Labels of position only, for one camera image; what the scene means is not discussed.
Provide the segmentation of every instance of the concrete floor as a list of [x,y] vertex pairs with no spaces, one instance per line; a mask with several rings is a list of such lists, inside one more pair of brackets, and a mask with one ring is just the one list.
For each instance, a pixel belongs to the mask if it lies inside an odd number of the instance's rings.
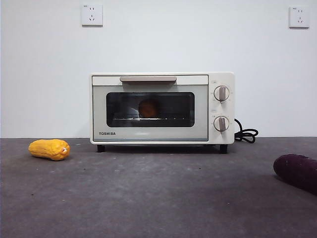
[[29,155],[2,139],[2,238],[312,238],[317,197],[277,179],[283,154],[317,158],[317,138],[217,147],[112,147],[66,139],[71,155]]

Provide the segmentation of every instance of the oven window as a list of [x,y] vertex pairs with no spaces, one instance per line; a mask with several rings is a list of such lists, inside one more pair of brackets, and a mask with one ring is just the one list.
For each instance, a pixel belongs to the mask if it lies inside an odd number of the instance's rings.
[[108,93],[106,122],[109,127],[191,127],[195,96],[191,92]]

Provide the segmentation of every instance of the wall socket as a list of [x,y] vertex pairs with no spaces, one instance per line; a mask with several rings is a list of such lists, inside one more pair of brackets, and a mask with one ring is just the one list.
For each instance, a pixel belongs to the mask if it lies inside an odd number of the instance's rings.
[[290,28],[309,28],[310,12],[307,6],[291,6],[289,8]]
[[84,4],[81,11],[83,26],[103,26],[103,6]]

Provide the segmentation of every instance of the timer knob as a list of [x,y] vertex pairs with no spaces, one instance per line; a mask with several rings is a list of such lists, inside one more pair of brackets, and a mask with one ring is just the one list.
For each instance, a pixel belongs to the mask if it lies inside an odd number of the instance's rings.
[[213,92],[214,97],[218,101],[225,101],[229,97],[229,89],[226,86],[219,86]]
[[217,131],[225,131],[229,128],[229,120],[225,117],[217,117],[213,125]]

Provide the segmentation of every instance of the orange squash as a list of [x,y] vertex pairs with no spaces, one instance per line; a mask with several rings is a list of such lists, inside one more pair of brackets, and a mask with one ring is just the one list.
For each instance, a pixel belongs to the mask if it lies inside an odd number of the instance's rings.
[[70,146],[64,140],[36,140],[29,145],[29,152],[35,157],[63,160],[70,152]]

